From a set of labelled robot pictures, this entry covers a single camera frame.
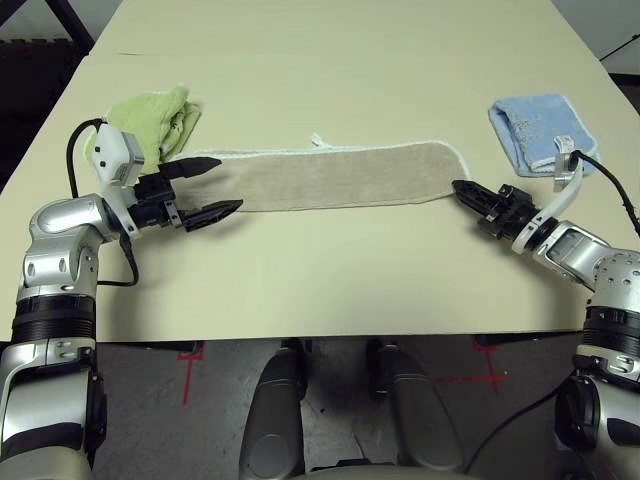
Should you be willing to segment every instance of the light blue washcloth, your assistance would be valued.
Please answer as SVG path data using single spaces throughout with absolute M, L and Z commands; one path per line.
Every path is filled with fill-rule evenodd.
M 577 150 L 601 161 L 598 142 L 564 95 L 501 98 L 489 109 L 489 119 L 502 148 L 521 177 L 548 177 L 559 153 L 554 138 L 571 137 Z M 594 171 L 585 165 L 584 173 Z

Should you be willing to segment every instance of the red tape marking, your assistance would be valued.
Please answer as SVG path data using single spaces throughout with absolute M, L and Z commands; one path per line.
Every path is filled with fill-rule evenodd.
M 179 353 L 178 360 L 187 361 L 187 373 L 184 379 L 184 391 L 182 392 L 182 405 L 185 406 L 189 403 L 189 391 L 191 390 L 191 372 L 193 369 L 193 362 L 202 360 L 204 358 L 204 343 L 200 349 L 195 353 Z
M 484 353 L 484 358 L 485 358 L 485 360 L 487 362 L 487 368 L 489 369 L 489 377 L 491 378 L 491 380 L 490 380 L 491 381 L 491 386 L 493 387 L 493 392 L 497 395 L 498 394 L 498 382 L 495 380 L 497 377 L 493 372 L 493 362 L 491 361 L 491 352 L 495 352 L 496 350 L 498 350 L 498 347 L 497 346 L 483 347 L 482 345 L 478 344 L 478 342 L 476 341 L 475 335 L 472 338 L 473 338 L 473 342 L 472 342 L 471 346 L 473 347 L 473 349 L 476 352 L 483 352 Z

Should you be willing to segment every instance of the gray floor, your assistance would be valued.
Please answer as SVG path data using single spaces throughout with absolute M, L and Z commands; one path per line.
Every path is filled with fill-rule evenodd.
M 436 381 L 467 458 L 500 421 L 553 389 L 571 370 L 578 335 L 478 351 L 472 338 L 400 337 Z M 395 457 L 386 405 L 371 401 L 364 367 L 366 339 L 316 339 L 310 385 L 302 403 L 307 467 L 339 459 Z M 244 422 L 258 376 L 276 340 L 208 342 L 192 362 L 174 352 L 103 346 L 101 370 L 109 394 L 108 438 L 95 478 L 233 479 Z M 486 382 L 487 355 L 495 386 Z M 552 404 L 520 419 L 490 445 L 474 474 L 487 479 L 553 479 L 577 464 L 553 446 Z

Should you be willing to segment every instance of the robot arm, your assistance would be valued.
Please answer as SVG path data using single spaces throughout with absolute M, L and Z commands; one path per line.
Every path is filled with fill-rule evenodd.
M 612 248 L 554 217 L 532 223 L 541 211 L 529 194 L 511 185 L 503 185 L 497 194 L 470 181 L 455 181 L 453 186 L 458 199 L 482 215 L 482 230 L 514 243 L 526 232 L 518 253 L 531 252 L 541 265 L 594 292 L 587 300 L 583 342 L 573 356 L 577 373 L 556 399 L 556 433 L 581 452 L 597 478 L 637 478 L 640 253 Z
M 187 232 L 233 213 L 241 200 L 180 210 L 170 180 L 220 165 L 189 158 L 141 177 L 133 135 L 102 124 L 93 164 L 102 196 L 49 204 L 35 213 L 10 345 L 0 361 L 0 478 L 88 479 L 106 435 L 106 397 L 96 358 L 97 286 L 137 281 L 131 239 L 151 225 Z M 98 250 L 119 240 L 132 282 L 99 282 Z

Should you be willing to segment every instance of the folded green towel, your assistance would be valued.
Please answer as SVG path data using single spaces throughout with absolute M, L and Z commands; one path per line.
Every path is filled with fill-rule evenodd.
M 157 172 L 158 163 L 179 153 L 189 138 L 200 109 L 187 102 L 188 94 L 182 85 L 169 92 L 143 93 L 115 104 L 107 113 L 109 123 L 136 136 L 144 154 L 142 175 Z M 94 141 L 95 135 L 87 142 L 87 159 Z

